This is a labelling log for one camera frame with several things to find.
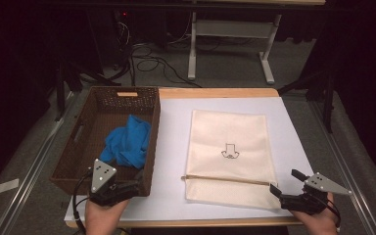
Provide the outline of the metal floor rail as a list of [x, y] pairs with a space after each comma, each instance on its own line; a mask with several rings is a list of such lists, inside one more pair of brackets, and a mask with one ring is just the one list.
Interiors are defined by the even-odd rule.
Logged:
[[50, 132], [44, 139], [37, 155], [29, 166], [26, 176], [17, 189], [14, 197], [11, 199], [9, 206], [5, 209], [0, 218], [0, 235], [8, 235], [12, 230], [16, 220], [19, 217], [19, 214], [24, 207], [26, 200], [30, 195], [30, 192], [32, 191], [36, 183], [38, 176], [42, 171], [42, 168], [48, 160], [48, 152], [50, 151], [53, 142], [65, 121], [64, 115], [70, 111], [71, 106], [76, 101], [77, 96], [78, 94], [76, 92], [70, 92], [67, 95], [67, 106], [65, 107], [65, 110], [62, 112], [61, 116], [57, 117], [52, 124]]
[[345, 160], [344, 152], [339, 147], [334, 132], [329, 132], [323, 124], [320, 105], [316, 102], [309, 102], [308, 106], [321, 128], [326, 138], [329, 152], [332, 154], [332, 168], [336, 171], [334, 177], [338, 177], [340, 182], [352, 192], [347, 196], [347, 200], [350, 202], [346, 204], [346, 207], [350, 207], [354, 211], [354, 214], [346, 216], [344, 215], [344, 208], [340, 208], [341, 232], [350, 231], [350, 223], [357, 221], [350, 235], [356, 235], [356, 229], [362, 230], [365, 235], [376, 235], [376, 219], [371, 207], [368, 205], [365, 195], [361, 191], [361, 185], [356, 182], [354, 174], [351, 172], [350, 164]]

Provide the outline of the person's right hand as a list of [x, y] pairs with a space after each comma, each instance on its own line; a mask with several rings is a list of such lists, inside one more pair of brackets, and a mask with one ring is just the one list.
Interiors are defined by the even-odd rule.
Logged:
[[338, 235], [339, 218], [329, 209], [313, 215], [301, 211], [291, 211], [291, 214], [304, 225], [309, 235]]

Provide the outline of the white table sheet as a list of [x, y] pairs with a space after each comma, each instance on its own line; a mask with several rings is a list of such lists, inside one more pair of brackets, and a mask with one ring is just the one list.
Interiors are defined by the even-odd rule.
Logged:
[[279, 188], [299, 194], [303, 183], [293, 168], [311, 174], [299, 136], [281, 98], [162, 99], [151, 195], [130, 201], [119, 224], [128, 227], [286, 225], [288, 211], [196, 204], [185, 199], [185, 173], [194, 110], [264, 115]]

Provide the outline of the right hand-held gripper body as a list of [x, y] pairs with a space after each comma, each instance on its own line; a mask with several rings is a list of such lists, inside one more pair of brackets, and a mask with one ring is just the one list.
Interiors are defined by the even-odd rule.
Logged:
[[317, 172], [307, 176], [303, 182], [303, 193], [301, 195], [285, 195], [280, 197], [280, 206], [283, 210], [305, 212], [307, 214], [321, 213], [328, 206], [328, 194], [335, 193], [350, 195], [351, 190], [341, 186], [335, 181]]

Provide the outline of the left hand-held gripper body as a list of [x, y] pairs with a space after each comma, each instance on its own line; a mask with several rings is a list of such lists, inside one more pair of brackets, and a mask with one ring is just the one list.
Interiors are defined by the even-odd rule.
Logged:
[[98, 159], [94, 161], [89, 199], [101, 207], [112, 207], [137, 195], [137, 182], [116, 182], [118, 170]]

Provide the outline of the cream mesh laundry bag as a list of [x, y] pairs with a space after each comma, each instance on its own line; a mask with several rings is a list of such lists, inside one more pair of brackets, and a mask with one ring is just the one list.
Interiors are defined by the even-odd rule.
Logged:
[[189, 201], [279, 209], [266, 117], [195, 110], [182, 179]]

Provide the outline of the person's left hand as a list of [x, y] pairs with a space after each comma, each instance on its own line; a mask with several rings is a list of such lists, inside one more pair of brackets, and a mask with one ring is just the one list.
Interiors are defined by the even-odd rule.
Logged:
[[113, 235], [129, 200], [112, 207], [101, 207], [91, 201], [85, 206], [86, 235]]

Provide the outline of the black stand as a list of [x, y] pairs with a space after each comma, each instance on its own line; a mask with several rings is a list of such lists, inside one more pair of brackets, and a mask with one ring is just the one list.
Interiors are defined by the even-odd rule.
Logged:
[[56, 94], [58, 108], [56, 121], [59, 121], [67, 112], [65, 84], [69, 86], [72, 92], [80, 92], [82, 90], [82, 84], [80, 82], [79, 76], [82, 73], [88, 75], [90, 78], [93, 78], [98, 82], [101, 82], [104, 85], [120, 86], [120, 83], [108, 80], [99, 73], [88, 70], [77, 63], [61, 59], [59, 62], [59, 66], [56, 69]]
[[280, 96], [294, 89], [306, 88], [305, 94], [308, 101], [323, 101], [322, 122], [326, 130], [331, 133], [331, 116], [333, 107], [334, 94], [334, 76], [326, 70], [317, 71], [310, 75], [303, 76], [284, 87], [277, 90]]

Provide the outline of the brown wicker basket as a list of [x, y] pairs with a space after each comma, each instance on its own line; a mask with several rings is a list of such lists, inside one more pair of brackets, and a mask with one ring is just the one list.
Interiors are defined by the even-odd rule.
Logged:
[[85, 103], [51, 182], [67, 194], [85, 195], [91, 181], [82, 178], [95, 160], [117, 169], [117, 182], [139, 180], [139, 195], [150, 195], [160, 121], [155, 87], [95, 86]]

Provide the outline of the white desk frame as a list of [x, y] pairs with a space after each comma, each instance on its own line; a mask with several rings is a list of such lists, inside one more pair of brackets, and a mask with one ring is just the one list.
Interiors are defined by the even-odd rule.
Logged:
[[[315, 7], [323, 6], [326, 0], [190, 0], [193, 4], [200, 3], [223, 4], [235, 7]], [[274, 13], [268, 20], [204, 20], [197, 19], [197, 13], [191, 13], [190, 53], [187, 77], [189, 80], [196, 79], [197, 66], [197, 38], [199, 36], [215, 36], [230, 38], [253, 38], [265, 39], [266, 46], [258, 52], [258, 60], [261, 65], [267, 84], [275, 83], [268, 57], [277, 34], [283, 14]]]

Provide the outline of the white tape strip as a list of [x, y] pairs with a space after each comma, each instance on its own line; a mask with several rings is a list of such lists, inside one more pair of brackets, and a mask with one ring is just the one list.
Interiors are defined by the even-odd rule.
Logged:
[[18, 178], [0, 183], [0, 193], [16, 189], [20, 184], [20, 180]]

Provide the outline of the blue cloth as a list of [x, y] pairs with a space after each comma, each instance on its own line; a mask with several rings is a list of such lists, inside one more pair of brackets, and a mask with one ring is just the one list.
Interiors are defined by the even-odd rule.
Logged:
[[105, 139], [105, 148], [99, 160], [115, 161], [121, 166], [142, 168], [145, 165], [151, 124], [139, 117], [129, 115], [126, 125], [112, 130]]

